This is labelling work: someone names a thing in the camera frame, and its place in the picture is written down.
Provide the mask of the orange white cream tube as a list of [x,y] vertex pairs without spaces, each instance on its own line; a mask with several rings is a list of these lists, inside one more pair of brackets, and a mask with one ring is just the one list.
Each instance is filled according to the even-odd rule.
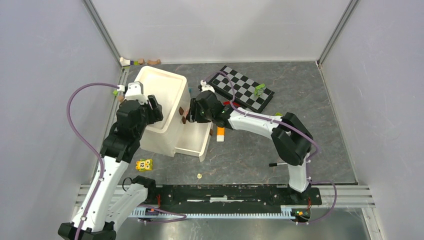
[[222,143],[225,141],[225,128],[224,127],[217,127],[216,130],[216,141],[218,143]]

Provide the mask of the white drawer organizer box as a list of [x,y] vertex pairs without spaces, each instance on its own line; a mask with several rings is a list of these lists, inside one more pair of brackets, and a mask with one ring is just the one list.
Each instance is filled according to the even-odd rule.
[[148,125],[140,140],[145,151],[173,157],[176,153],[194,156],[203,162],[210,142],[212,123],[189,122],[191,96],[183,75],[144,66],[135,81],[143,94],[154,95],[162,107],[163,120]]

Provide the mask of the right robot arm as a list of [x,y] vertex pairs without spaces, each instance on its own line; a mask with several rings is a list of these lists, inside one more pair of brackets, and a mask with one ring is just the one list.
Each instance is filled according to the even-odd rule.
[[289,199],[302,204],[309,198],[307,159],[314,140],[295,114],[270,116],[224,105],[214,92],[206,90],[190,100],[186,119],[191,123],[211,122],[221,128],[246,131],[272,140],[279,158],[288,165]]

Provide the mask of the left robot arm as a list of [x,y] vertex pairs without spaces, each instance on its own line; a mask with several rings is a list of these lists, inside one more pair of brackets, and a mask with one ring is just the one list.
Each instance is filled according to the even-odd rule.
[[144,185],[142,177],[136,177],[128,192],[110,205],[119,180],[140,147],[146,127],[162,120],[162,107],[154,95],[148,95],[143,104],[138,100],[124,100],[119,105],[116,122],[102,143],[98,155],[100,163],[88,194],[71,222],[60,225],[60,237],[65,240],[114,240],[138,204],[151,204],[156,200],[157,190]]

